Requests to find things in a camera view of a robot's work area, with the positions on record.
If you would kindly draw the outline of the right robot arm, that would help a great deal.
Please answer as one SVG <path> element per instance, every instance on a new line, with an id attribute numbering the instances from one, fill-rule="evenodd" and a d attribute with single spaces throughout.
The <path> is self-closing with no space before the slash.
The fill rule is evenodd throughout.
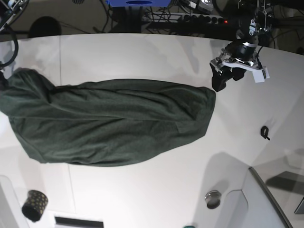
<path id="1" fill-rule="evenodd" d="M 0 63 L 0 69 L 3 70 L 9 66 L 17 57 L 19 43 L 17 34 L 11 25 L 23 14 L 29 5 L 29 0 L 0 0 L 0 34 L 10 35 L 14 44 L 13 55 L 5 63 Z"/>

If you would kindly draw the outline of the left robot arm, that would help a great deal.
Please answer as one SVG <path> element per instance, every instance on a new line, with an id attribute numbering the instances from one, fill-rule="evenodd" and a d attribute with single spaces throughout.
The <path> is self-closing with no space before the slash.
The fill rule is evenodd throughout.
<path id="1" fill-rule="evenodd" d="M 273 8 L 303 10 L 302 0 L 240 0 L 237 14 L 224 14 L 224 22 L 236 27 L 236 39 L 221 50 L 218 57 L 210 61 L 212 88 L 219 92 L 230 79 L 238 81 L 247 71 L 256 83 L 270 78 L 268 69 L 259 59 L 261 48 L 259 36 L 271 33 L 272 29 L 299 29 L 304 26 L 303 17 L 277 19 Z"/>

